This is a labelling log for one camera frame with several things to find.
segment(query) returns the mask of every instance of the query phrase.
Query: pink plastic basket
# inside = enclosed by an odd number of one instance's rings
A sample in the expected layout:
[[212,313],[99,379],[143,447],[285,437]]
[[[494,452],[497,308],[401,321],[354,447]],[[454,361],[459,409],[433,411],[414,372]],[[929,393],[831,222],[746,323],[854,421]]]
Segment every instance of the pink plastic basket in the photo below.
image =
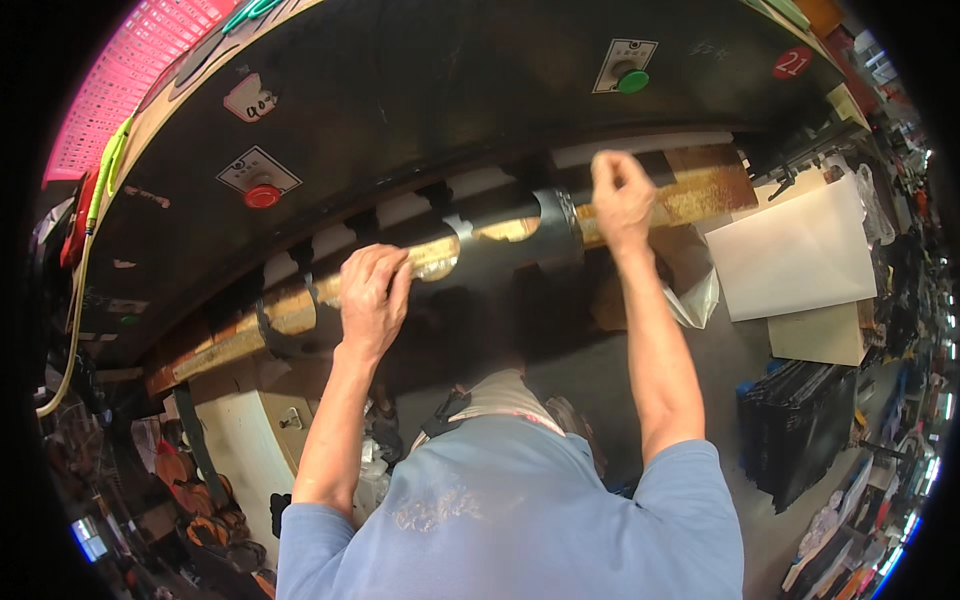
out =
[[100,53],[67,111],[43,184],[75,180],[100,164],[107,140],[163,69],[239,0],[143,0]]

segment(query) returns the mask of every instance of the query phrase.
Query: number 21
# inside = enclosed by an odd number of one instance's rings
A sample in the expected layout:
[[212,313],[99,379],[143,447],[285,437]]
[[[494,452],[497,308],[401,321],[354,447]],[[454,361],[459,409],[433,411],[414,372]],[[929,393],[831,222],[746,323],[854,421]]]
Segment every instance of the number 21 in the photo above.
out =
[[[789,73],[790,75],[797,75],[797,73],[800,72],[800,69],[803,68],[804,65],[806,64],[806,59],[801,59],[801,58],[800,58],[800,55],[797,54],[796,52],[793,52],[793,51],[790,51],[789,54],[790,54],[790,60],[788,60],[788,61],[785,62],[784,64],[778,64],[778,65],[777,65],[777,70],[778,70],[778,71],[783,71],[784,73]],[[797,66],[793,67],[792,69],[787,69],[787,68],[786,68],[786,67],[790,66],[791,64],[793,64],[794,62],[797,62],[797,60],[800,61],[800,62],[797,63]]]

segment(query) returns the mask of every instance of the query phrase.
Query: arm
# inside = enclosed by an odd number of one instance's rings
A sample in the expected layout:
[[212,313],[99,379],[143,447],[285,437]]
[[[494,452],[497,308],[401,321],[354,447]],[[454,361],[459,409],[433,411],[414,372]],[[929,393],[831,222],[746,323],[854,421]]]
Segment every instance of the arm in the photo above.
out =
[[668,446],[705,437],[704,402],[647,245],[656,188],[626,153],[598,153],[591,169],[597,225],[623,285],[630,385],[649,465]]
[[368,246],[341,268],[344,339],[333,351],[333,369],[307,434],[294,503],[324,504],[353,517],[367,392],[407,314],[411,266],[406,258],[406,250]]

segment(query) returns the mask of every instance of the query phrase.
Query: person's left hand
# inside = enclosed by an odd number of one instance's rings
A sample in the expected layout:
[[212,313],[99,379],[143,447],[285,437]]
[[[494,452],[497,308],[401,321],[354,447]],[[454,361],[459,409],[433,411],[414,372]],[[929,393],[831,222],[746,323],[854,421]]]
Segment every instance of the person's left hand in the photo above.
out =
[[340,268],[340,346],[350,360],[375,364],[396,339],[410,297],[413,266],[405,262],[408,254],[374,244],[354,252]]

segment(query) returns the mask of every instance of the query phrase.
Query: sticker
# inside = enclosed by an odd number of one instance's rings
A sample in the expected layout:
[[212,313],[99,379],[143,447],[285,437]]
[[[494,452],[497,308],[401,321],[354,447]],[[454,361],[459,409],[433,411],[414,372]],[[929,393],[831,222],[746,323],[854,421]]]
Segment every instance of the sticker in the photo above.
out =
[[150,192],[146,192],[138,187],[133,187],[132,185],[124,185],[123,191],[128,196],[139,196],[140,198],[146,198],[152,200],[155,203],[159,204],[161,208],[169,208],[170,201],[162,196],[154,196]]
[[110,299],[110,304],[107,305],[107,312],[133,313],[139,315],[147,310],[147,306],[150,306],[150,303],[144,300],[120,300],[118,298],[112,298]]
[[797,77],[810,66],[810,59],[812,58],[813,52],[806,46],[791,48],[781,54],[780,58],[774,62],[774,77],[777,79]]
[[283,195],[303,183],[259,146],[253,146],[234,160],[217,179],[241,194],[260,183],[269,183]]
[[607,57],[603,59],[603,66],[600,67],[600,74],[597,75],[597,82],[593,86],[594,94],[606,94],[616,91],[618,78],[613,75],[613,68],[624,60],[630,60],[634,63],[633,68],[642,71],[647,68],[650,58],[654,56],[659,42],[646,39],[622,39],[614,38],[610,42],[610,49],[607,50]]
[[255,123],[274,109],[276,96],[263,88],[259,73],[251,73],[224,97],[224,106],[241,120]]

